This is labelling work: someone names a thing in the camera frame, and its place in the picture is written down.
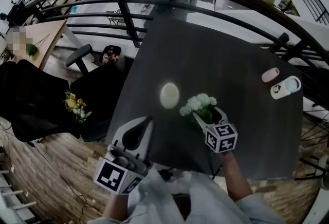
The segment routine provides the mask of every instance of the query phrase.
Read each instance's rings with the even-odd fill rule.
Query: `wooden floor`
[[[47,72],[54,76],[76,79],[79,73],[67,69],[60,69],[60,63],[50,63],[54,66]],[[10,123],[0,119],[4,128]],[[313,123],[304,119],[303,132],[312,128]],[[101,216],[108,192],[93,183],[93,175],[96,163],[100,156],[106,153],[106,146],[102,142],[85,143],[70,134],[57,134],[44,138],[43,143],[31,147],[22,143],[15,136],[4,132],[0,127],[0,145],[4,145],[7,160],[4,169],[14,166],[15,171],[8,176],[9,183],[16,190],[23,190],[21,199],[28,203],[36,201],[38,204],[32,209],[40,219],[54,219],[58,223],[69,223],[71,220],[76,224],[86,223],[90,219]],[[318,127],[313,128],[309,134],[313,137],[324,135]],[[327,152],[326,144],[318,144],[311,148],[308,146],[314,141],[303,142],[306,150],[300,149],[300,156],[308,158],[310,155],[320,157]],[[314,169],[298,162],[294,175],[302,176],[313,172]],[[217,177],[215,182],[224,190],[225,180]],[[85,204],[77,195],[83,195],[92,207],[84,207]],[[293,181],[292,179],[251,181],[252,189],[263,195],[265,200],[275,209],[288,224],[299,224],[308,212],[309,207],[317,194],[318,186],[315,180]]]

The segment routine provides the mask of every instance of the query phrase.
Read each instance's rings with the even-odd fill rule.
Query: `light blue sleeve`
[[[285,221],[271,209],[262,196],[258,194],[249,195],[236,205],[248,216],[253,224],[284,224]]]
[[[121,222],[112,218],[100,217],[98,219],[89,220],[87,224],[120,224]]]

